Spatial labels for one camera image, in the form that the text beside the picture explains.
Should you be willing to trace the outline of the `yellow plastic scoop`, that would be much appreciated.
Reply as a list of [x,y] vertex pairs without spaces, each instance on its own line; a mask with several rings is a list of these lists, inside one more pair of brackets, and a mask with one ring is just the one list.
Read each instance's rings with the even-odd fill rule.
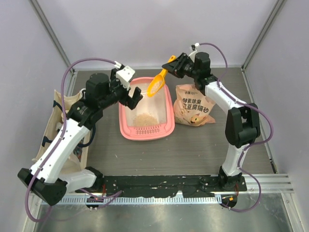
[[162,71],[157,74],[147,88],[147,96],[153,97],[162,87],[165,85],[165,77],[168,71],[166,69],[162,69]]

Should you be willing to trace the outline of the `pink cat litter bag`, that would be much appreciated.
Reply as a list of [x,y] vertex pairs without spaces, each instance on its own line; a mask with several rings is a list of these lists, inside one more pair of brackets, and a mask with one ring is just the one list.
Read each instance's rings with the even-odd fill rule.
[[175,122],[194,127],[215,123],[215,119],[210,116],[215,104],[215,101],[197,90],[195,85],[177,85],[173,105]]

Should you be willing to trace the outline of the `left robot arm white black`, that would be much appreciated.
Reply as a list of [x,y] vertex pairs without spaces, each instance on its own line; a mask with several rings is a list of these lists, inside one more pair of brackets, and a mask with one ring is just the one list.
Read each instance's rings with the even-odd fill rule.
[[121,71],[113,69],[110,76],[104,73],[90,76],[85,96],[64,116],[64,124],[46,152],[30,169],[22,168],[17,174],[27,191],[53,206],[66,193],[84,188],[97,193],[102,189],[103,175],[92,167],[70,174],[60,174],[60,171],[74,148],[103,117],[103,110],[118,102],[135,109],[142,95],[138,87],[132,96],[129,95],[134,75],[134,71],[124,68]]

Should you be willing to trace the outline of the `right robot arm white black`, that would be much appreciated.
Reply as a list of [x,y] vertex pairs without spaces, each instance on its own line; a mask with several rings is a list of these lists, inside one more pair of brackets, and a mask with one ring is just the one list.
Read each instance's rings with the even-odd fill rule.
[[208,53],[182,53],[162,67],[177,78],[193,78],[196,89],[215,101],[226,114],[225,137],[229,147],[225,161],[219,169],[218,185],[224,191],[233,189],[243,174],[242,160],[249,146],[260,136],[257,106],[254,103],[242,102],[223,86],[211,73]]

